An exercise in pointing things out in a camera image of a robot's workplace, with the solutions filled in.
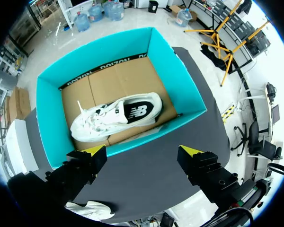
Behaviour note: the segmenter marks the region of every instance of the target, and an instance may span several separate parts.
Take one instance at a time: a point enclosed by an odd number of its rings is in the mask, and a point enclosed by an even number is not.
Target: computer monitor
[[[273,119],[273,124],[280,120],[279,105],[273,107],[271,115]]]

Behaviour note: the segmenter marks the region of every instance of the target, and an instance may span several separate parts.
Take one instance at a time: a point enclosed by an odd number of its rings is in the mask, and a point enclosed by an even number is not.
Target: office chair
[[[260,154],[271,161],[283,159],[283,157],[281,156],[282,148],[281,147],[276,148],[276,145],[264,139],[261,142],[259,142],[258,145],[255,144],[253,146],[253,149],[249,150],[249,153],[251,155]]]
[[[244,151],[244,148],[245,148],[245,145],[246,145],[247,142],[248,142],[249,151],[251,151],[251,152],[252,152],[253,149],[260,146],[259,140],[258,140],[258,138],[259,138],[259,125],[258,125],[257,121],[254,121],[251,124],[251,126],[249,128],[249,136],[248,137],[247,137],[246,124],[243,123],[243,126],[245,126],[244,133],[238,126],[235,126],[233,128],[234,130],[238,129],[240,131],[241,135],[242,135],[241,142],[235,148],[231,148],[231,151],[233,151],[243,144],[241,153],[237,155],[238,157],[243,154],[243,151]]]

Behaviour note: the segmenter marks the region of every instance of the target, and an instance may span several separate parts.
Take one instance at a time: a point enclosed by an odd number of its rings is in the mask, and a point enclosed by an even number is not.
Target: black table
[[[184,48],[175,47],[192,76],[207,112],[167,135],[132,150],[109,157],[92,185],[85,185],[75,203],[99,201],[108,204],[115,216],[103,222],[119,223],[156,214],[189,198],[199,187],[192,186],[177,163],[180,144],[212,151],[225,166],[230,146],[220,111],[204,77]],[[39,170],[44,179],[51,170],[46,159],[36,120],[36,110],[27,118],[27,132]]]

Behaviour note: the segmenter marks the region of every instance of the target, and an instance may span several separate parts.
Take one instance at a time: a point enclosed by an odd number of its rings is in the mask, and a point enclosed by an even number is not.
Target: white sneaker
[[[71,136],[81,142],[98,142],[131,127],[154,124],[162,109],[157,93],[126,96],[83,110],[71,124]]]

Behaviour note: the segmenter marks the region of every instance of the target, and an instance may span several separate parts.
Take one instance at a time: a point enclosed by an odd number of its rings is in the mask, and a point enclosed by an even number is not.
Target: tiled floor
[[[158,9],[156,14],[147,12],[147,9],[126,9],[123,20],[112,22],[108,18],[104,18],[91,24],[91,28],[82,33],[78,33],[75,29],[64,31],[65,24],[61,11],[57,11],[26,46],[26,50],[31,52],[31,55],[28,58],[26,70],[19,77],[18,86],[28,89],[32,108],[36,106],[36,79],[38,75],[57,59],[100,37],[146,26],[156,27],[171,46],[184,47],[189,51],[205,77],[220,112],[226,110],[232,103],[236,104],[237,100],[245,95],[244,87],[237,73],[228,76],[225,85],[220,87],[224,71],[216,68],[200,52],[200,42],[204,41],[203,37],[197,33],[183,33],[183,28],[174,23],[174,17],[163,9]],[[193,23],[192,27],[198,29],[200,25]],[[244,111],[235,112],[225,124],[231,145],[236,145],[240,139],[238,133],[234,132],[233,127],[236,125],[241,126],[243,122],[250,125],[252,122],[251,111],[247,104],[248,102],[245,102],[243,106]],[[233,151],[226,169],[238,173],[239,179],[241,179],[245,177],[246,165],[250,169],[252,160],[246,163],[245,155],[237,157],[237,151]],[[250,176],[250,171],[247,171],[247,173],[247,177]],[[179,226],[184,227],[200,226],[211,218],[216,208],[216,205],[211,204],[202,192],[198,192],[173,207],[173,210],[180,217]]]

